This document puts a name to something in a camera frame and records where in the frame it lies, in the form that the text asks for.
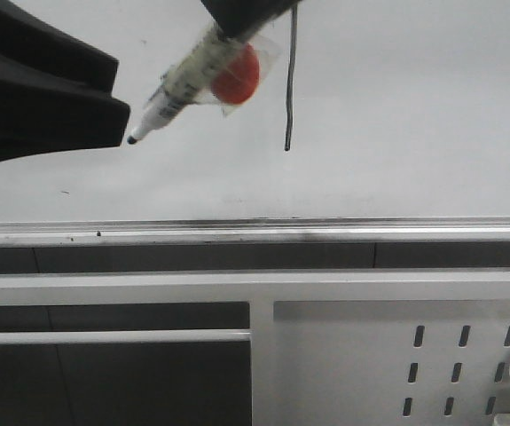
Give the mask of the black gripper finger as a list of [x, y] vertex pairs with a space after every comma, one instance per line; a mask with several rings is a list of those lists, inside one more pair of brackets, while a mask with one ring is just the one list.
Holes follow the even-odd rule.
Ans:
[[0, 1], [0, 54], [37, 71], [110, 93], [119, 60], [26, 12]]
[[300, 3], [300, 0], [201, 0], [230, 38], [250, 35]]
[[90, 47], [66, 57], [73, 78], [0, 54], [0, 162], [119, 146], [129, 106], [112, 94], [117, 68], [116, 58]]

